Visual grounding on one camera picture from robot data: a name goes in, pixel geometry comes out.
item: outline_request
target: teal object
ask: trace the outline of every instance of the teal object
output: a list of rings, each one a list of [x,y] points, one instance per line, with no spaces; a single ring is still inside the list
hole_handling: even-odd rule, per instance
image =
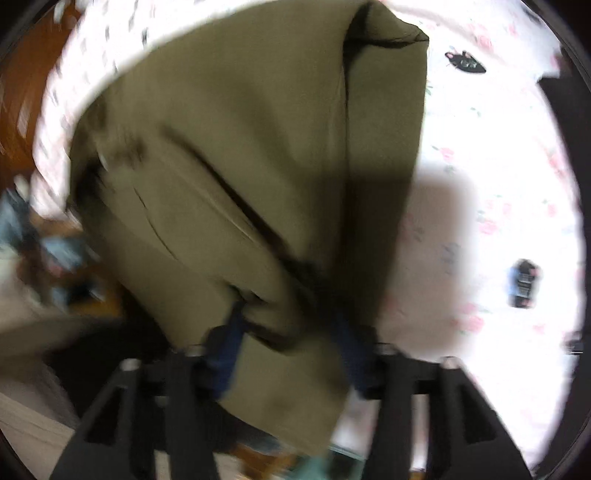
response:
[[[295,470],[286,475],[286,480],[330,480],[327,473],[333,453],[340,453],[356,460],[353,472],[347,480],[361,480],[365,459],[337,446],[331,446],[326,456],[308,457],[306,460],[301,461]]]

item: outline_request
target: wooden furniture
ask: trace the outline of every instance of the wooden furniture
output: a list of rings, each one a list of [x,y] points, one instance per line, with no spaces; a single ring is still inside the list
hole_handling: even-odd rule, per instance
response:
[[[0,190],[12,186],[15,175],[29,178],[35,169],[33,139],[47,75],[80,18],[72,4],[56,24],[53,11],[0,64]]]

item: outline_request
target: white bedding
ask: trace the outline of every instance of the white bedding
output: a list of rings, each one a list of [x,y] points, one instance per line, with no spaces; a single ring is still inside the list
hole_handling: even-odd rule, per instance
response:
[[[34,144],[37,212],[61,213],[73,126],[104,85],[159,43],[253,3],[95,0],[48,78]],[[557,74],[560,45],[518,0],[385,3],[430,46],[421,149],[380,333],[418,358],[462,358],[534,466],[560,419],[573,367],[564,338],[584,308],[577,186],[536,85]],[[448,56],[463,51],[486,73],[452,66]],[[539,267],[527,309],[509,305],[520,259]],[[366,452],[374,408],[348,409],[335,442]],[[419,427],[415,466],[425,440]]]

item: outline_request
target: metal screw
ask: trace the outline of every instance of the metal screw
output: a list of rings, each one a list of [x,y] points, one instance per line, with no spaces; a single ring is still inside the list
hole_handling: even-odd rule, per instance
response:
[[[133,372],[141,367],[142,362],[137,358],[127,358],[121,362],[121,370],[124,372]]]

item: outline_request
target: olive green fabric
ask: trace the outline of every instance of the olive green fabric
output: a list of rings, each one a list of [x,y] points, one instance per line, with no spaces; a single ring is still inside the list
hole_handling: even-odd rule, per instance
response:
[[[258,5],[158,48],[74,135],[71,200],[173,344],[225,321],[228,284],[267,302],[249,319],[291,347],[248,336],[222,404],[308,453],[342,410],[340,359],[221,183],[373,322],[417,155],[427,41],[378,2]]]

